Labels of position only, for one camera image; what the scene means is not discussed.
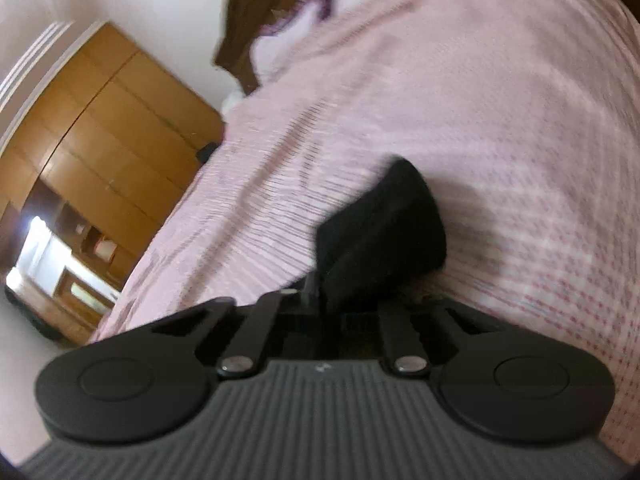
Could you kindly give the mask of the small black object by wardrobe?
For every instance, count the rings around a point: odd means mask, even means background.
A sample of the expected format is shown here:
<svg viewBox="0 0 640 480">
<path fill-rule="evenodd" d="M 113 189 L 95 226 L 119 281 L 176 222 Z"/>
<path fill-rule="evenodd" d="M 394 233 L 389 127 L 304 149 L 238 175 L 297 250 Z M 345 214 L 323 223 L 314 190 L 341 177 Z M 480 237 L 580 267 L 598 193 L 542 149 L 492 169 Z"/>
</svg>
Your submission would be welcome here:
<svg viewBox="0 0 640 480">
<path fill-rule="evenodd" d="M 212 156 L 218 150 L 218 148 L 218 143 L 209 142 L 196 152 L 196 159 L 201 165 L 205 165 L 206 162 L 209 161 L 210 156 Z"/>
</svg>

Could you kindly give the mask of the pink item on shelf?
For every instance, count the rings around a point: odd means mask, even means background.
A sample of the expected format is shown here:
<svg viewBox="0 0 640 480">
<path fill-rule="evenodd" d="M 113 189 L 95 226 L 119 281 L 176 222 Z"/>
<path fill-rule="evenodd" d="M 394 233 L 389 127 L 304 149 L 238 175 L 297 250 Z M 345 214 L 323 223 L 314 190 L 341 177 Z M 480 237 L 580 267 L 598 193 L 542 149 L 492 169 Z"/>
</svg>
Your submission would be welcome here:
<svg viewBox="0 0 640 480">
<path fill-rule="evenodd" d="M 93 246 L 93 255 L 105 263 L 111 263 L 118 248 L 117 243 L 108 237 L 101 236 Z"/>
</svg>

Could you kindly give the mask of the pink checked bed sheet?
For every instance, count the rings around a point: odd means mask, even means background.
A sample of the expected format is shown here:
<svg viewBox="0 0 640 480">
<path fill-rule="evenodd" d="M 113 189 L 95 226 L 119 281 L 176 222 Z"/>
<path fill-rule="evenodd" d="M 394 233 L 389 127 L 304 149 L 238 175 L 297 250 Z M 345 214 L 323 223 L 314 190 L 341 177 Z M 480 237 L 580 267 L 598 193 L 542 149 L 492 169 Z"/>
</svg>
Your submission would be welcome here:
<svg viewBox="0 0 640 480">
<path fill-rule="evenodd" d="M 447 234 L 425 287 L 593 352 L 639 457 L 639 23 L 622 0 L 369 0 L 236 106 L 96 339 L 308 272 L 392 156 Z"/>
</svg>

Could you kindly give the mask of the white plush toy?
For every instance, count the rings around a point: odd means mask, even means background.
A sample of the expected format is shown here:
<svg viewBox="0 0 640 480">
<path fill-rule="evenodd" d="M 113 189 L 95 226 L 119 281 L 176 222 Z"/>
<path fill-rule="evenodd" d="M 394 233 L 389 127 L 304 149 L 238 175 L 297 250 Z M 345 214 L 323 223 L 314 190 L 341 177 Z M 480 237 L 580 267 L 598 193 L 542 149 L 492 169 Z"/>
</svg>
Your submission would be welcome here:
<svg viewBox="0 0 640 480">
<path fill-rule="evenodd" d="M 245 99 L 245 94 L 242 90 L 234 90 L 224 98 L 221 103 L 220 114 L 227 118 L 232 110 L 238 106 Z"/>
</svg>

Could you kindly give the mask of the black small garment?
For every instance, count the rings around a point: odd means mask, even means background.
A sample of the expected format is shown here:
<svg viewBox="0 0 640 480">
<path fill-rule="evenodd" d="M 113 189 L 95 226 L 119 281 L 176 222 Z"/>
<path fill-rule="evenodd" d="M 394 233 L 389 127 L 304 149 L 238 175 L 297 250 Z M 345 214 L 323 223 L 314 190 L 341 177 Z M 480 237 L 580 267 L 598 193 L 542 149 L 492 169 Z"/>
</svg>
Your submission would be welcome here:
<svg viewBox="0 0 640 480">
<path fill-rule="evenodd" d="M 314 252 L 319 302 L 336 309 L 408 292 L 444 266 L 447 237 L 422 174 L 397 157 L 372 188 L 318 225 Z"/>
</svg>

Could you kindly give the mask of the wooden wardrobe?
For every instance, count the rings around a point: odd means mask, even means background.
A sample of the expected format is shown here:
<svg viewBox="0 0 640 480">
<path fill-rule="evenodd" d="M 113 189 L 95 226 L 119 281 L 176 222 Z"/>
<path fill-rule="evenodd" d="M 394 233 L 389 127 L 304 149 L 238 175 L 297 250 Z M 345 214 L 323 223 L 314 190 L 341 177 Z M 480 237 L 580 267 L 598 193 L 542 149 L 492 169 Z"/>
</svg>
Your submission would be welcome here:
<svg viewBox="0 0 640 480">
<path fill-rule="evenodd" d="M 120 30 L 104 25 L 36 99 L 1 156 L 1 281 L 76 344 L 113 300 L 70 270 L 121 289 L 201 164 L 220 114 Z M 111 263 L 93 255 L 105 236 Z"/>
</svg>

